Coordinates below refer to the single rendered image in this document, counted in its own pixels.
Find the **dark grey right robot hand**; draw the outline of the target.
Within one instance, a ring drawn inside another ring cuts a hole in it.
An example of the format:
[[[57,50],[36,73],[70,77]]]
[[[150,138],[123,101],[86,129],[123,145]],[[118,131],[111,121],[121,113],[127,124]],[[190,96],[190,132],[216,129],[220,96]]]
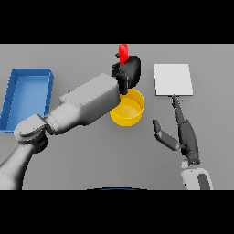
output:
[[[187,159],[189,165],[199,165],[199,150],[195,131],[190,121],[185,119],[178,98],[173,95],[171,99],[178,126],[178,139],[165,132],[159,121],[153,120],[155,139],[172,151],[181,150],[181,155]]]

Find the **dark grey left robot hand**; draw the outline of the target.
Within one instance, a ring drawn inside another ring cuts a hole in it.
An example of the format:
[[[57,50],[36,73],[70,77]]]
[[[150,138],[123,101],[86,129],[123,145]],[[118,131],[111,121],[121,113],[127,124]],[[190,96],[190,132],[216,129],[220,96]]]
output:
[[[140,80],[141,60],[137,56],[130,56],[121,66],[118,63],[113,64],[112,76],[118,81],[121,95],[126,95]]]

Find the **red beaker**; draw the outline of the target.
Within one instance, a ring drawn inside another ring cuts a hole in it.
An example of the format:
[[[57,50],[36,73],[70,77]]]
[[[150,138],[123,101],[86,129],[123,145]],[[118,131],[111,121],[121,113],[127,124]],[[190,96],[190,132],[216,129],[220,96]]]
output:
[[[128,45],[127,44],[120,44],[119,45],[119,59],[120,59],[120,65],[125,63],[129,58],[128,55]]]

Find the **yellow bowl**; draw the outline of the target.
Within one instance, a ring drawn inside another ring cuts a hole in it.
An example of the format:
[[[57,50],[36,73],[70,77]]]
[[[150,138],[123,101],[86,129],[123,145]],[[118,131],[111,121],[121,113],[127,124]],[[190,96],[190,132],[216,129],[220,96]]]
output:
[[[144,96],[136,89],[129,89],[126,95],[120,95],[120,103],[110,111],[112,121],[123,127],[137,124],[143,115]]]

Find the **pale square scale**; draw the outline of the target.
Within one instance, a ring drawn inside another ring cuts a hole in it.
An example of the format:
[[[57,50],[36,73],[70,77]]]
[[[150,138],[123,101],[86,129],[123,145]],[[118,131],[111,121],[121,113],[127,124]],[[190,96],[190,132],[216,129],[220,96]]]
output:
[[[154,64],[156,96],[192,96],[192,80],[187,64]]]

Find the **blue tray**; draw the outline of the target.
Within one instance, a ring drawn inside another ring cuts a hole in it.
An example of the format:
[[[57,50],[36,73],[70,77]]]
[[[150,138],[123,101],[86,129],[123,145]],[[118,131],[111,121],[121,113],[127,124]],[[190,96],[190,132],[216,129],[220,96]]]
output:
[[[54,75],[51,69],[11,69],[0,112],[0,132],[13,133],[33,114],[49,111]]]

